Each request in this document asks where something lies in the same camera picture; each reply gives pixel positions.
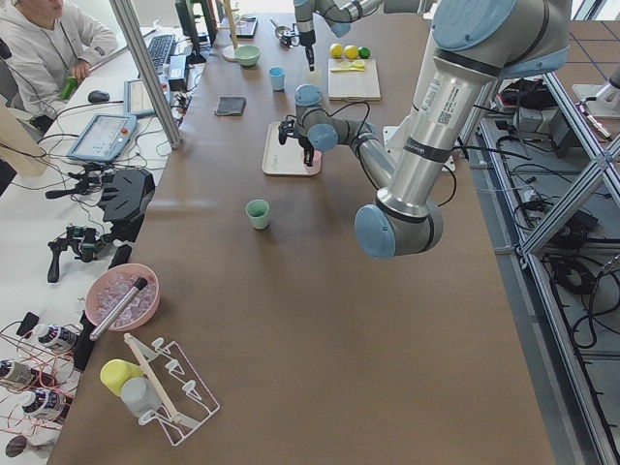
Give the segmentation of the yellow lemon middle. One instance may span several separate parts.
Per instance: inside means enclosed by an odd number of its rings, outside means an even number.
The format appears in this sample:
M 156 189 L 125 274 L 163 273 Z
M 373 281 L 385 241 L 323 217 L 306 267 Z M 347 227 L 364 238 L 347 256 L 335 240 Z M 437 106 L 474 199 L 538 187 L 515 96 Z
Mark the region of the yellow lemon middle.
M 358 59 L 359 57 L 358 47 L 354 45 L 347 45 L 344 47 L 343 54 L 347 59 L 351 59 L 351 60 Z

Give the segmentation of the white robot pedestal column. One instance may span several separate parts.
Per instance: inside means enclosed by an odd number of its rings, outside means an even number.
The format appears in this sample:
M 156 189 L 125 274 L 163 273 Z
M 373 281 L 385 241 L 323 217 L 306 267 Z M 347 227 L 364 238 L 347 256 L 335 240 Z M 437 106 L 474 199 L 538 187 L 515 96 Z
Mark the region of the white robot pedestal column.
M 413 139 L 423 145 L 429 145 L 429 142 L 422 140 L 422 136 L 413 136 L 413 129 L 416 127 L 419 120 L 419 111 L 428 87 L 436 74 L 436 66 L 433 61 L 436 47 L 437 45 L 432 34 L 429 34 L 420 65 L 418 81 L 412 98 L 410 112 L 397 126 L 384 126 L 382 129 L 384 147 L 390 160 L 394 163 L 398 162 L 403 147 L 406 145 L 408 139 Z

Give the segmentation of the blue teach pendant tablet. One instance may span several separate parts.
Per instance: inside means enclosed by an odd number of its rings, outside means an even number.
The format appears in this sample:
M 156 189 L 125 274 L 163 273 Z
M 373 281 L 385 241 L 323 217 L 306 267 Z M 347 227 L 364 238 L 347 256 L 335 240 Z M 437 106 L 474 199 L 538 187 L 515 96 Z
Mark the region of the blue teach pendant tablet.
M 97 114 L 67 153 L 72 160 L 105 163 L 119 156 L 137 129 L 137 118 L 125 114 Z

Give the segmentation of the wooden cup tree stand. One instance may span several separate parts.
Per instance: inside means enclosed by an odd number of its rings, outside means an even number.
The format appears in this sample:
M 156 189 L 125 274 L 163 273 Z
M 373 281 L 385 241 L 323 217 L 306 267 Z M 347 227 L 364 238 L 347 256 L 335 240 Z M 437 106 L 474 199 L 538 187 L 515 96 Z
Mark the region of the wooden cup tree stand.
M 224 15 L 228 22 L 228 30 L 231 43 L 222 49 L 222 56 L 228 62 L 236 62 L 236 50 L 238 49 L 238 40 L 236 37 L 236 20 L 233 14 L 233 8 L 230 0 L 217 0 L 217 4 L 224 9 Z

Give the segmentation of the pink plastic cup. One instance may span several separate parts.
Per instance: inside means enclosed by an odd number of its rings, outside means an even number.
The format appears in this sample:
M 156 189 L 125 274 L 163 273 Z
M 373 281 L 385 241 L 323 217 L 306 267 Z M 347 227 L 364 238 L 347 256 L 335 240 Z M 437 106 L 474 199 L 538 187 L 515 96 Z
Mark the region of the pink plastic cup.
M 314 151 L 314 166 L 308 169 L 318 169 L 321 164 L 322 152 L 315 150 Z

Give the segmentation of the black keyboard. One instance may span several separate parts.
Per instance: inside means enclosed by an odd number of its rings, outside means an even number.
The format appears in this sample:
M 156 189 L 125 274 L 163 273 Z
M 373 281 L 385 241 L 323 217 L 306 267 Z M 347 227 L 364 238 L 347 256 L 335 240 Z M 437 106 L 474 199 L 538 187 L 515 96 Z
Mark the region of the black keyboard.
M 172 53 L 175 51 L 176 38 L 172 34 L 162 34 L 151 39 L 147 46 L 148 56 L 157 74 L 163 72 Z

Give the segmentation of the dark grey cloth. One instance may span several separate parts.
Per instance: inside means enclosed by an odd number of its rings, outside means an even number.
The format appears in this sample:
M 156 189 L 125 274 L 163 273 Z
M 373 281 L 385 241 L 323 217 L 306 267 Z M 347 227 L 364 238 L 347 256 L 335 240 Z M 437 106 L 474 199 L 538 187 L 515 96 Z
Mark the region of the dark grey cloth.
M 215 110 L 218 116 L 240 116 L 246 106 L 245 97 L 221 96 Z

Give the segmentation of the yellow cup on rack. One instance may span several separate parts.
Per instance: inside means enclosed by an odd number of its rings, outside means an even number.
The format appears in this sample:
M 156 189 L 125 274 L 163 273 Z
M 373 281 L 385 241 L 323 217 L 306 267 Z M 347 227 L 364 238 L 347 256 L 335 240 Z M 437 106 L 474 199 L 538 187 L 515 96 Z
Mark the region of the yellow cup on rack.
M 139 365 L 130 361 L 115 358 L 105 363 L 100 371 L 101 382 L 116 396 L 119 396 L 123 386 L 133 378 L 143 376 Z

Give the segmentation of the yellow lemon left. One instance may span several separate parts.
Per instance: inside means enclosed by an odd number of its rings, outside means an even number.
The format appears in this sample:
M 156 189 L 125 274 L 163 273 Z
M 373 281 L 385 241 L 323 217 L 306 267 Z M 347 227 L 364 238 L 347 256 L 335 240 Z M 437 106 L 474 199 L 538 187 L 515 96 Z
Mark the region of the yellow lemon left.
M 329 56 L 334 59 L 339 59 L 343 54 L 343 46 L 341 44 L 331 44 L 329 47 Z

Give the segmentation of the aluminium frame post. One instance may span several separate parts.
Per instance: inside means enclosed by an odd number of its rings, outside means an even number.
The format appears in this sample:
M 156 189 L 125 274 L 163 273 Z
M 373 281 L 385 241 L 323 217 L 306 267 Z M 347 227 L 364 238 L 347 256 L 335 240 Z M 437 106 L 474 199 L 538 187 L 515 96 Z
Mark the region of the aluminium frame post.
M 170 147 L 177 149 L 182 145 L 182 138 L 144 43 L 132 2 L 130 0 L 109 2 Z

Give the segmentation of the seated person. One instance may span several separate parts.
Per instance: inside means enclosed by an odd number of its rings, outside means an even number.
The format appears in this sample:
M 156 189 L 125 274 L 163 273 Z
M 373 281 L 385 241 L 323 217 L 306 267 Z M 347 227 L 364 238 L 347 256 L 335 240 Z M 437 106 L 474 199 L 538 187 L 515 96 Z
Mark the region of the seated person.
M 1 39 L 25 110 L 51 121 L 66 106 L 67 80 L 84 81 L 117 48 L 112 30 L 69 1 L 9 1 Z

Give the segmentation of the green bowl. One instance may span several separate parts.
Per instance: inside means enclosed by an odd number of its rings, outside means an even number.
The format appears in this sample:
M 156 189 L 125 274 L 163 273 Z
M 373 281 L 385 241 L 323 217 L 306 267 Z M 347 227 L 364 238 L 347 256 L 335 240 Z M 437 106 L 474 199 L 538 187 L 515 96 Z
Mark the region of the green bowl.
M 245 45 L 238 46 L 234 50 L 234 58 L 242 67 L 255 66 L 261 57 L 261 51 L 257 46 Z

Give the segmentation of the wooden cutting board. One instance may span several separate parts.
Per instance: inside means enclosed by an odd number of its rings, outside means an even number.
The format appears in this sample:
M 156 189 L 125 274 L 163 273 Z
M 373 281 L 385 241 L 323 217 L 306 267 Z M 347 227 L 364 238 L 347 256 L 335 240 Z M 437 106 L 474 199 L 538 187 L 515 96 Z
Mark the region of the wooden cutting board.
M 330 100 L 368 100 L 379 101 L 381 89 L 375 59 L 366 59 L 365 72 L 331 73 L 330 68 L 338 68 L 346 59 L 328 60 L 327 96 Z

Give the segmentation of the green plastic cup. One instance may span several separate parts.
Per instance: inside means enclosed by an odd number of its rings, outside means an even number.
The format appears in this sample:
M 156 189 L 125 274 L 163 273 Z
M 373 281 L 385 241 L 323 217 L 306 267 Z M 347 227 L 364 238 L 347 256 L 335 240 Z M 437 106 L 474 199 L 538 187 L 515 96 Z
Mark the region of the green plastic cup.
M 266 200 L 253 199 L 246 204 L 245 213 L 251 226 L 258 231 L 264 230 L 270 223 L 270 205 Z

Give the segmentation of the yellow lemon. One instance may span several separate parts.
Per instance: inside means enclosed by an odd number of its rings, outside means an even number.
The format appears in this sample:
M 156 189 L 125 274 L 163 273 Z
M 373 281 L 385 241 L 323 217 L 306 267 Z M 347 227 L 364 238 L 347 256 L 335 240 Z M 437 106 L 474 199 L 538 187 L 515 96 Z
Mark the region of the yellow lemon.
M 344 47 L 343 54 L 347 59 L 351 59 L 351 60 L 358 59 L 359 57 L 358 47 L 354 45 L 347 45 Z
M 343 46 L 341 44 L 331 44 L 329 47 L 329 56 L 334 59 L 339 59 L 343 54 Z

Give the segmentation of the green lime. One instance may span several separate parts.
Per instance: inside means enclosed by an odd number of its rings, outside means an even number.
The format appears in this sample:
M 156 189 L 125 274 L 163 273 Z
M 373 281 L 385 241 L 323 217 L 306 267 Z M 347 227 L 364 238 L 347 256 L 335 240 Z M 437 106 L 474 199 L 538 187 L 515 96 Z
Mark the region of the green lime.
M 371 56 L 371 51 L 366 46 L 360 46 L 357 51 L 360 59 L 368 59 Z

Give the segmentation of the cream plastic cup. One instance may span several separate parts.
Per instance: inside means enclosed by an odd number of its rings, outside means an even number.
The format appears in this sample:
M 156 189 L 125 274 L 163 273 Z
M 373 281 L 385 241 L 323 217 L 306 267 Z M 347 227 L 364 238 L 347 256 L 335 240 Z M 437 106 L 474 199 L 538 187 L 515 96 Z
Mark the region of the cream plastic cup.
M 321 89 L 322 71 L 319 67 L 315 67 L 312 70 L 307 69 L 304 74 L 304 79 L 307 84 L 313 85 L 318 89 Z

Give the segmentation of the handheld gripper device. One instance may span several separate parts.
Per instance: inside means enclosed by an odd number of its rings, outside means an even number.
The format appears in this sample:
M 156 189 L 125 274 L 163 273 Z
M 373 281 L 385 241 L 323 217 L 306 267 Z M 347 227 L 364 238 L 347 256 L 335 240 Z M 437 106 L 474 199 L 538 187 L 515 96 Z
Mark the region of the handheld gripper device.
M 47 244 L 52 254 L 52 260 L 46 280 L 49 283 L 58 282 L 60 277 L 59 259 L 62 252 L 71 248 L 76 260 L 90 263 L 95 261 L 100 252 L 112 242 L 113 234 L 111 232 L 99 234 L 94 228 L 67 226 L 64 234 L 60 234 Z

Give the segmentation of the blue plastic cup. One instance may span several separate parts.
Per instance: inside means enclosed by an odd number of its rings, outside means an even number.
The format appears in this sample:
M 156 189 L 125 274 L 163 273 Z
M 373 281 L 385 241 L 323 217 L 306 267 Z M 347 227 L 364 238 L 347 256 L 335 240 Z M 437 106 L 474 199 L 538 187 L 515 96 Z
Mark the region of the blue plastic cup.
M 273 91 L 285 89 L 286 72 L 281 67 L 272 67 L 269 70 L 270 84 Z

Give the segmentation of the metal scoop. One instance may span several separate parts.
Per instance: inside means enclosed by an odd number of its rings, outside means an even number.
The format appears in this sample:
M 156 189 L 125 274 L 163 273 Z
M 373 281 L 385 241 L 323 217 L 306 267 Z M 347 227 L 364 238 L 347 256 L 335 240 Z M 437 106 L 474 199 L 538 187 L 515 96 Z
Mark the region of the metal scoop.
M 280 25 L 275 19 L 270 19 L 271 24 L 274 26 L 274 34 L 276 39 L 283 47 L 295 47 L 296 46 L 296 33 L 293 28 L 286 25 Z

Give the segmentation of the grey cup on rack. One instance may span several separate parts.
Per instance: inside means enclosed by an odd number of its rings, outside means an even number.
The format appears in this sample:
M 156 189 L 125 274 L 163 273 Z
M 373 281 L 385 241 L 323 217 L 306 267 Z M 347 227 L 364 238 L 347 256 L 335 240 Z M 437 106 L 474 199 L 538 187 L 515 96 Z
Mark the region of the grey cup on rack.
M 120 397 L 127 409 L 137 418 L 148 411 L 157 411 L 163 405 L 155 387 L 146 377 L 128 380 L 121 389 Z

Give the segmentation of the cream plastic tray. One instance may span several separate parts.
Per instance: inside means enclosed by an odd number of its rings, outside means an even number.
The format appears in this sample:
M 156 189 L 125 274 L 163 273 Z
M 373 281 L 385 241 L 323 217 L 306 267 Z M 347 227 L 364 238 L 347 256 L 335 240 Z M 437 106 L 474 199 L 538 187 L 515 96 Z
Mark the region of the cream plastic tray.
M 263 151 L 262 170 L 264 174 L 274 176 L 313 176 L 321 171 L 308 169 L 303 163 L 303 149 L 296 139 L 287 139 L 284 145 L 278 142 L 278 122 L 272 122 L 267 128 Z

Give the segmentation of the black computer mouse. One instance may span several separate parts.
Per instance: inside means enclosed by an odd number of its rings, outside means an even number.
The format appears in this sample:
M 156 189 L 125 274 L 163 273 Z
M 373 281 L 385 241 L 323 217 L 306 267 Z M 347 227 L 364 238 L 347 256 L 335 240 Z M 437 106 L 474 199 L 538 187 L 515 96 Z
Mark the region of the black computer mouse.
M 103 90 L 93 90 L 87 96 L 87 100 L 91 104 L 105 103 L 108 102 L 109 99 L 109 93 Z

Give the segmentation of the metal muddler tube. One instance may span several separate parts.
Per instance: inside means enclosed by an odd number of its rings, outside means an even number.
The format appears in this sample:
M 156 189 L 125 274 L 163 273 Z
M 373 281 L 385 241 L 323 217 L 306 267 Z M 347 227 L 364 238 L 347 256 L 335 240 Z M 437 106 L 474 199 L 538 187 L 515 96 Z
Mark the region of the metal muddler tube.
M 147 286 L 147 284 L 148 281 L 145 278 L 139 277 L 130 290 L 120 298 L 117 304 L 108 312 L 103 320 L 90 332 L 89 340 L 97 341 L 125 311 L 136 296 Z

